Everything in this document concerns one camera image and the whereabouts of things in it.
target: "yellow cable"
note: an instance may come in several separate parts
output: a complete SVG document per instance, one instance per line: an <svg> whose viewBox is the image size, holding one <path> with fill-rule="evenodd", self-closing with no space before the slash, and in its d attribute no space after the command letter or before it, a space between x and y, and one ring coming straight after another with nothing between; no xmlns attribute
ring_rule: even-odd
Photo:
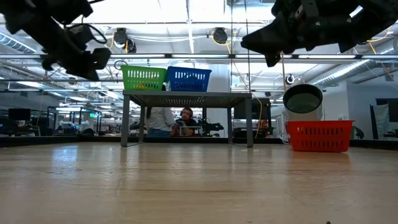
<svg viewBox="0 0 398 224"><path fill-rule="evenodd" d="M385 38L388 36L388 32L389 32L390 30L391 30L391 27L388 28L387 33L384 35L384 37L381 37L380 39L377 39L377 40L367 40L367 42L368 42L368 43L373 43L373 42L377 42L377 41L380 41L380 40L382 40L382 39L385 39Z"/></svg>
<svg viewBox="0 0 398 224"><path fill-rule="evenodd" d="M112 34L112 43L111 43L111 46L107 46L106 44L104 44L104 46L107 47L107 48L109 48L109 49L111 49L111 48L113 47L113 41L114 41L114 32L113 32L113 34Z"/></svg>
<svg viewBox="0 0 398 224"><path fill-rule="evenodd" d="M226 48L228 49L229 54L231 54L231 49L229 49L229 46L227 45Z"/></svg>
<svg viewBox="0 0 398 224"><path fill-rule="evenodd" d="M376 49L373 47L373 44L372 44L372 43L369 43L369 45L371 46L373 53L374 53L374 54L377 54ZM391 77L392 81L395 81L395 80L394 80L394 77L391 75L390 71L387 70L386 66L384 66L383 63L381 63L381 65L383 66L383 68L384 68L384 70L387 72L387 74Z"/></svg>
<svg viewBox="0 0 398 224"><path fill-rule="evenodd" d="M211 39L212 39L213 42L216 43L217 45L226 46L226 48L228 49L229 54L231 54L231 49L229 48L229 45L232 44L233 39L232 39L231 42L229 42L229 43L219 44L219 43L217 43L216 40L214 39L214 31L211 32Z"/></svg>
<svg viewBox="0 0 398 224"><path fill-rule="evenodd" d="M246 86L246 88L249 89L248 84L246 84L246 82L244 81L244 78L242 78L242 75L241 75L241 73L239 72L238 67L236 66L235 62L233 62L233 63L234 63L234 65L235 65L236 71L237 71L238 74L239 74L239 77L241 77L241 79L242 79L244 85ZM252 94L252 95L255 97L255 99L258 100L258 102L260 103L260 117L259 117L259 122L258 122L258 124L257 124L257 133L256 133L256 137L254 137L254 138L257 138L257 135L259 134L259 130L260 130L260 120L261 120L261 116L262 116L262 103L261 103L261 100L259 100L259 98L257 98L253 92L251 92L251 94Z"/></svg>

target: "desk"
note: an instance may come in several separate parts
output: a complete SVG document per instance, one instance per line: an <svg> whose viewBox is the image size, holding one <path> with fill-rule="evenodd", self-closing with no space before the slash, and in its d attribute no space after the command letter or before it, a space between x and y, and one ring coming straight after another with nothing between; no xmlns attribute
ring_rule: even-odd
<svg viewBox="0 0 398 224"><path fill-rule="evenodd" d="M121 145L127 147L129 131L130 101L141 106L139 124L139 143L144 142L145 107L192 107L192 108L226 108L228 119L228 142L232 143L232 107L245 102L246 129L248 147L253 147L252 111L250 93L212 93L182 91L123 91L123 123Z"/></svg>

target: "shelf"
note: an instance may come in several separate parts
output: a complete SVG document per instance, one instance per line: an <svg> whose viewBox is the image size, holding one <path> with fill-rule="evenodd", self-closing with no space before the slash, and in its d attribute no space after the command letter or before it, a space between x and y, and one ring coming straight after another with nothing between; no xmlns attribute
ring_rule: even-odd
<svg viewBox="0 0 398 224"><path fill-rule="evenodd" d="M250 93L213 93L213 92L182 92L182 91L135 91L125 90L137 105L145 107L193 107L193 108L232 108Z"/></svg>

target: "man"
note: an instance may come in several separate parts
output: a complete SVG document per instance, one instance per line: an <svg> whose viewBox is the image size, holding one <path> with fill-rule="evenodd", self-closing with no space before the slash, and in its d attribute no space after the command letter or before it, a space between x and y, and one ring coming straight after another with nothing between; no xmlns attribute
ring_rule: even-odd
<svg viewBox="0 0 398 224"><path fill-rule="evenodd" d="M192 127L192 126L197 126L197 122L192 119L193 117L193 111L191 108L184 108L181 111L181 119L176 120L175 122L177 123L172 132L172 136L193 136L195 135L195 128L185 128L185 127Z"/></svg>

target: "red basket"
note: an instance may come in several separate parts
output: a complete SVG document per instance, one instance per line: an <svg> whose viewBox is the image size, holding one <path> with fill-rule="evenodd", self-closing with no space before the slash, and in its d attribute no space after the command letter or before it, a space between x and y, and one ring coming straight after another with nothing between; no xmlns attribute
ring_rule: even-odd
<svg viewBox="0 0 398 224"><path fill-rule="evenodd" d="M346 152L353 121L288 121L293 151Z"/></svg>

